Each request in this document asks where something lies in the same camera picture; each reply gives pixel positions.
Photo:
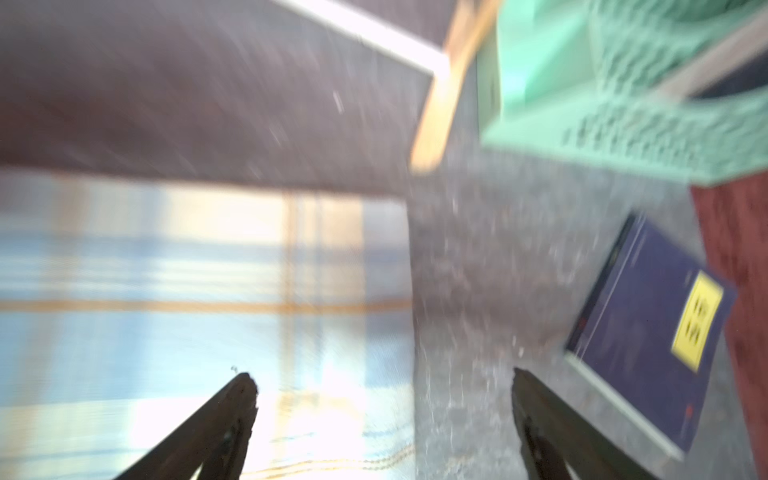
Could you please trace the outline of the blue beige plaid scarf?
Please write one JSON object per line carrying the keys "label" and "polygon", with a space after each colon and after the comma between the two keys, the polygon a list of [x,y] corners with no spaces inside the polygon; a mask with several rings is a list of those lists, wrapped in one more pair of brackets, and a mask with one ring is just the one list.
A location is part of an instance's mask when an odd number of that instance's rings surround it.
{"label": "blue beige plaid scarf", "polygon": [[112,479],[237,374],[246,479],[412,479],[407,208],[6,170],[1,475]]}

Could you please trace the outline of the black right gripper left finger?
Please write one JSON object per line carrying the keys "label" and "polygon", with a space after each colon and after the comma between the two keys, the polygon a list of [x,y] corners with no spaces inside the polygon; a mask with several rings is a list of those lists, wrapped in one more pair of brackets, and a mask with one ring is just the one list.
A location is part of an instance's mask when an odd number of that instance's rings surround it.
{"label": "black right gripper left finger", "polygon": [[258,386],[247,373],[229,383],[118,477],[238,479],[258,413]]}

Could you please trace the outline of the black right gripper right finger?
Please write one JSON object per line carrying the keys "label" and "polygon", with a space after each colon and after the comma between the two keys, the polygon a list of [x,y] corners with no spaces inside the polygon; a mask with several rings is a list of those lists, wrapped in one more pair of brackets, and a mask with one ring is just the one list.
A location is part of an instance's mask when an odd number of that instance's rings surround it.
{"label": "black right gripper right finger", "polygon": [[514,370],[511,404],[530,479],[654,478],[530,371]]}

